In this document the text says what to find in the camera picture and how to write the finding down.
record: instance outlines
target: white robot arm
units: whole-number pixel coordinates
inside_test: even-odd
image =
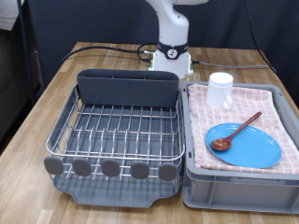
[[[156,11],[159,20],[158,50],[150,70],[168,71],[179,78],[192,74],[188,52],[189,22],[174,10],[174,5],[198,5],[208,0],[146,0]]]

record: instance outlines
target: spoon handle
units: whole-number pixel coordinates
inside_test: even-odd
[[[229,136],[230,139],[235,137],[236,134],[241,132],[246,126],[248,126],[250,123],[252,123],[255,119],[260,117],[262,115],[262,112],[258,112],[255,115],[253,115],[248,121],[246,121],[241,127],[239,127],[231,136]]]

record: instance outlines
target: black wall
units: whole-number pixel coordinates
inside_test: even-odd
[[[78,41],[143,44],[158,40],[158,19],[144,0],[28,0],[48,85]],[[299,105],[299,1],[248,0],[260,48]],[[190,46],[254,49],[243,0],[176,6],[190,21]]]

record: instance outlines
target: white cup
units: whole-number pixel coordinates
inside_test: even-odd
[[[234,78],[227,73],[213,73],[209,77],[206,103],[214,108],[230,109],[233,104]]]

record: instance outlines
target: pink checkered towel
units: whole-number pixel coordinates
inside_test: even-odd
[[[215,109],[206,104],[207,86],[191,85],[189,106],[193,136],[194,163],[196,168],[211,170],[299,174],[298,150],[281,124],[273,105],[272,92],[233,87],[233,107],[229,110]],[[206,146],[206,132],[221,123],[244,123],[258,111],[262,115],[250,125],[274,137],[282,149],[281,160],[267,169],[233,166],[216,157]]]

